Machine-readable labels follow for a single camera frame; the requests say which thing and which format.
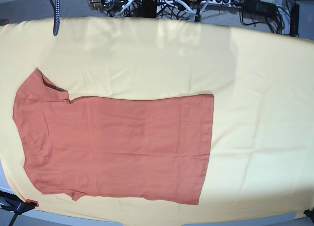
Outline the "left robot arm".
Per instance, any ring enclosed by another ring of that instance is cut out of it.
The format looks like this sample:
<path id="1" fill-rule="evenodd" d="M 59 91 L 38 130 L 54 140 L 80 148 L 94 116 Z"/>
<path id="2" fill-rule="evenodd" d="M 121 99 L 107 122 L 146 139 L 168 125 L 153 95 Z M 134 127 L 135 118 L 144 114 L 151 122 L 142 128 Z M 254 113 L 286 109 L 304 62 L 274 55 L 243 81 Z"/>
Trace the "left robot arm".
<path id="1" fill-rule="evenodd" d="M 178 20 L 189 20 L 191 22 L 201 22 L 201 14 L 212 0 L 171 0 L 177 8 Z"/>

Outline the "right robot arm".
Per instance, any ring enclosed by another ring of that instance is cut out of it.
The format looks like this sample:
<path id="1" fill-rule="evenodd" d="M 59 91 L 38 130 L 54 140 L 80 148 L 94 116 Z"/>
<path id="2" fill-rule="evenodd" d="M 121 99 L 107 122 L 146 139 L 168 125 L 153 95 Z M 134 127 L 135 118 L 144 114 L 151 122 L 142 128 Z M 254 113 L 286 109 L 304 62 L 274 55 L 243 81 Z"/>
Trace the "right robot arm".
<path id="1" fill-rule="evenodd" d="M 91 10 L 99 11 L 109 17 L 123 17 L 125 11 L 135 0 L 87 0 Z"/>

